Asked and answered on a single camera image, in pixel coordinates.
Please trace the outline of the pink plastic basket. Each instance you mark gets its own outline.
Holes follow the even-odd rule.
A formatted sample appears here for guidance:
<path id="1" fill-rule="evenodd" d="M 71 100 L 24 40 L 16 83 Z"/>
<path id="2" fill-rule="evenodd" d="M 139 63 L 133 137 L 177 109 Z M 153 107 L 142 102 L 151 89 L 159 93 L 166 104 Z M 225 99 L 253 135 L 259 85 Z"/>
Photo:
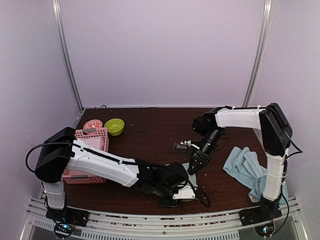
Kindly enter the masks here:
<path id="1" fill-rule="evenodd" d="M 108 129 L 106 127 L 91 128 L 91 129 L 79 129 L 75 131 L 75 137 L 77 140 L 83 141 L 87 146 L 91 146 L 100 151 L 108 152 L 109 149 L 109 137 Z M 99 175 L 94 175 L 92 167 L 88 166 L 89 158 L 86 158 L 85 171 L 79 171 L 79 168 L 66 168 L 62 174 L 62 179 L 69 185 L 85 185 L 85 184 L 103 184 L 106 179 Z"/>

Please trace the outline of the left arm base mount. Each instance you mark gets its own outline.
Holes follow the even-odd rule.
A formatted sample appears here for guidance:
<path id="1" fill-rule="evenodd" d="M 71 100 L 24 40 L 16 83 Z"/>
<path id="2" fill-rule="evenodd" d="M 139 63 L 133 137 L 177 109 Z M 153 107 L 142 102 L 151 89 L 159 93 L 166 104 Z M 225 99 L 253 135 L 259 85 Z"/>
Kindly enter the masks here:
<path id="1" fill-rule="evenodd" d="M 53 232 L 59 239 L 66 239 L 76 232 L 76 227 L 86 227 L 89 212 L 75 208 L 66 210 L 50 209 L 46 211 L 46 218 L 54 222 Z"/>

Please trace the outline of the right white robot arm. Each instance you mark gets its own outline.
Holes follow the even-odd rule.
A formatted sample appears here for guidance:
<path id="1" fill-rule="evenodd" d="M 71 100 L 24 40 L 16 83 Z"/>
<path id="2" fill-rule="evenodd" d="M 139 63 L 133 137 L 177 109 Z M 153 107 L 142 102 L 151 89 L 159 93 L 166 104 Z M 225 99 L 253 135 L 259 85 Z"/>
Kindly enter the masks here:
<path id="1" fill-rule="evenodd" d="M 216 107 L 193 120 L 192 129 L 203 138 L 193 147 L 188 173 L 194 175 L 212 159 L 212 152 L 226 128 L 252 129 L 259 133 L 259 141 L 266 157 L 262 167 L 258 155 L 248 147 L 234 147 L 227 157 L 223 170 L 250 189 L 252 202 L 259 203 L 256 216 L 268 220 L 277 204 L 284 199 L 289 148 L 293 145 L 293 130 L 277 103 L 256 107 Z"/>

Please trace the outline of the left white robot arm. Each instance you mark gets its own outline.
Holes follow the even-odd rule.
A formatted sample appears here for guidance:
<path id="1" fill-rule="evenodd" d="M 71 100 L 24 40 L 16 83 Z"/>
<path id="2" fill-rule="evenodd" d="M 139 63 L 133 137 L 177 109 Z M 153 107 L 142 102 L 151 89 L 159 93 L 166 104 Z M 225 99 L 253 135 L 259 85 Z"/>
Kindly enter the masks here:
<path id="1" fill-rule="evenodd" d="M 88 145 L 76 138 L 75 133 L 75 129 L 65 127 L 31 149 L 40 149 L 31 172 L 42 182 L 47 204 L 61 222 L 72 218 L 63 190 L 62 175 L 66 169 L 102 177 L 144 194 L 157 195 L 161 204 L 168 207 L 175 207 L 181 200 L 195 199 L 195 189 L 182 164 L 163 165 L 114 155 Z"/>

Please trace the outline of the green towel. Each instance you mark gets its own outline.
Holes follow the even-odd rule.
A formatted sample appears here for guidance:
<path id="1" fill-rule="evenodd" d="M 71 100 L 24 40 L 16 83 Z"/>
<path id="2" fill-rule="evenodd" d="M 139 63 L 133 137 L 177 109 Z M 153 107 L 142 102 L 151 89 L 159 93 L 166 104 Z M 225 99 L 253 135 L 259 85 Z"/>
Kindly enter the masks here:
<path id="1" fill-rule="evenodd" d="M 185 169 L 186 172 L 187 172 L 187 171 L 188 171 L 188 168 L 189 168 L 189 163 L 188 163 L 188 162 L 183 163 L 182 166 L 184 167 L 184 169 Z M 189 179 L 189 181 L 191 182 L 191 184 L 192 184 L 194 187 L 198 187 L 196 175 L 195 175 L 195 174 L 190 175 L 189 173 L 187 173 L 187 175 L 188 175 L 188 179 Z"/>

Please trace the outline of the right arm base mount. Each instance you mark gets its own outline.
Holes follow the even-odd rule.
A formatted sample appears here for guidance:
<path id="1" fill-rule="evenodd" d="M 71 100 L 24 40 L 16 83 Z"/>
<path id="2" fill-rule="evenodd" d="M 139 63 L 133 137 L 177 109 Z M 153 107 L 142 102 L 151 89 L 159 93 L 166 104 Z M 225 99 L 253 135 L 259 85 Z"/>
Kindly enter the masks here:
<path id="1" fill-rule="evenodd" d="M 238 214 L 242 226 L 253 225 L 255 233 L 262 238 L 268 238 L 274 234 L 276 230 L 274 220 L 282 216 L 279 208 L 270 211 L 267 206 L 244 208 Z"/>

